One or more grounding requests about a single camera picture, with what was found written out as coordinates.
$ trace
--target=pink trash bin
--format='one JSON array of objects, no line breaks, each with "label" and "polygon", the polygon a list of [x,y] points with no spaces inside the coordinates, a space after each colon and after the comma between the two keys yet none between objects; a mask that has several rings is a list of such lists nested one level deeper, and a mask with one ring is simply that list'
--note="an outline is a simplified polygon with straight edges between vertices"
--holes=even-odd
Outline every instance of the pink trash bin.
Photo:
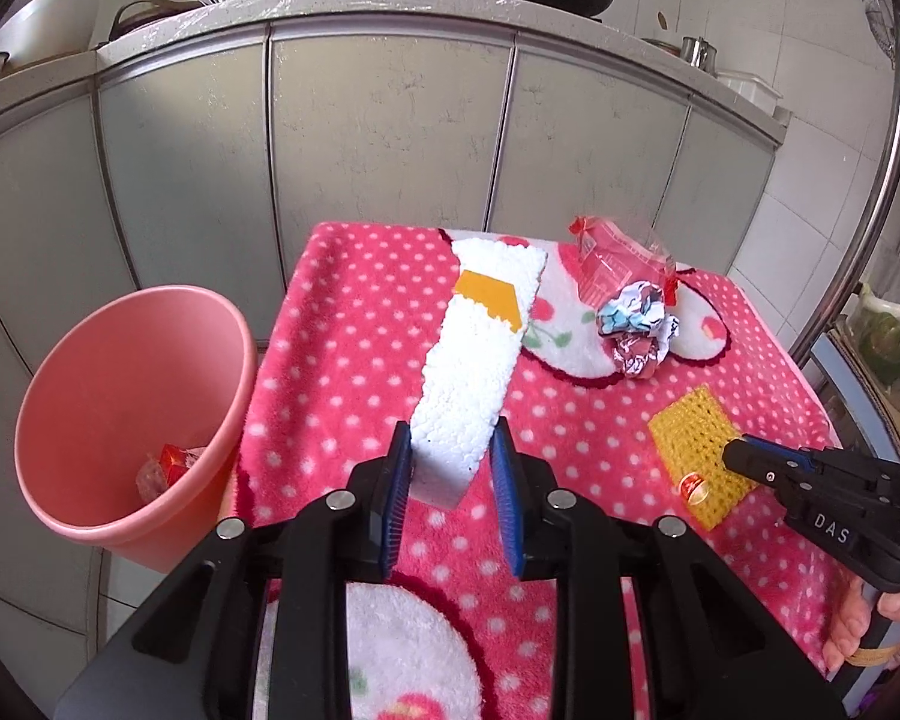
[{"label": "pink trash bin", "polygon": [[[26,502],[71,541],[169,571],[217,522],[256,370],[250,327],[210,290],[154,287],[90,314],[20,407]],[[207,449],[145,506],[136,475],[165,443]]]}]

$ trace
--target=white countertop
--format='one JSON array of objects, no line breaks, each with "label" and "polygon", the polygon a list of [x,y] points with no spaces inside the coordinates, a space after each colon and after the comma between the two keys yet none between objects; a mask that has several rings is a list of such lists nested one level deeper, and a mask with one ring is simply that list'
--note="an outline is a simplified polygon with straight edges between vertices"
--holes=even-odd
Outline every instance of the white countertop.
[{"label": "white countertop", "polygon": [[137,29],[85,52],[0,79],[0,111],[55,87],[91,76],[188,38],[268,20],[346,13],[405,13],[498,23],[605,52],[712,101],[778,143],[785,127],[717,79],[634,37],[591,19],[521,0],[230,0]]}]

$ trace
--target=stainless steel pole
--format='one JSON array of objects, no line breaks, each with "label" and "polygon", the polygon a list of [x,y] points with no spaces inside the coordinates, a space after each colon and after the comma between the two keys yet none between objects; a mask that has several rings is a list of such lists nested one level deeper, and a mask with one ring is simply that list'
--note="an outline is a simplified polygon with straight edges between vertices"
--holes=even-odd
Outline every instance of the stainless steel pole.
[{"label": "stainless steel pole", "polygon": [[810,348],[814,341],[826,332],[830,324],[840,314],[852,295],[866,262],[874,253],[877,237],[883,229],[900,180],[900,12],[893,9],[896,20],[895,73],[893,74],[893,114],[890,115],[890,127],[887,140],[884,142],[883,155],[877,168],[874,186],[866,199],[866,207],[857,224],[856,232],[850,239],[847,253],[840,261],[840,266],[826,288],[816,310],[811,314],[807,324],[797,336],[797,341],[790,347],[790,356],[801,367],[810,359]]}]

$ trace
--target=plastic bag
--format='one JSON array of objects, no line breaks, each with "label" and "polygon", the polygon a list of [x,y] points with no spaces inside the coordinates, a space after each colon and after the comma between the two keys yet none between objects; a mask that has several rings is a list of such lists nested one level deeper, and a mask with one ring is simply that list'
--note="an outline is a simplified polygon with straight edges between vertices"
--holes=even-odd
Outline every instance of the plastic bag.
[{"label": "plastic bag", "polygon": [[631,223],[636,238],[608,218],[577,217],[569,229],[577,238],[582,302],[600,309],[627,285],[648,281],[663,290],[667,306],[677,303],[677,266],[649,225]]}]

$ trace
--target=gray cabinet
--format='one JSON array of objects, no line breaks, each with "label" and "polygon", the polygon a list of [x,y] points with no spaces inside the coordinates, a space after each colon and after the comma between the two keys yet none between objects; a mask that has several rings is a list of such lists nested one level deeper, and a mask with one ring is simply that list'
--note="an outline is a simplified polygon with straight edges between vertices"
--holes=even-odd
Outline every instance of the gray cabinet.
[{"label": "gray cabinet", "polygon": [[0,135],[0,317],[31,370],[74,324],[133,290],[90,100],[70,97]]},{"label": "gray cabinet", "polygon": [[509,45],[341,35],[274,43],[285,260],[322,220],[481,229]]},{"label": "gray cabinet", "polygon": [[269,189],[263,44],[170,64],[101,89],[117,211],[144,287],[227,296],[267,338],[284,287]]},{"label": "gray cabinet", "polygon": [[[34,314],[31,321],[39,323]],[[17,485],[13,430],[29,376],[0,327],[0,597],[72,631],[88,630],[96,557],[52,533],[31,513]]]},{"label": "gray cabinet", "polygon": [[725,274],[744,240],[773,150],[693,110],[653,227],[677,260]]},{"label": "gray cabinet", "polygon": [[578,214],[651,223],[686,111],[606,71],[520,49],[490,229],[567,240]]}]

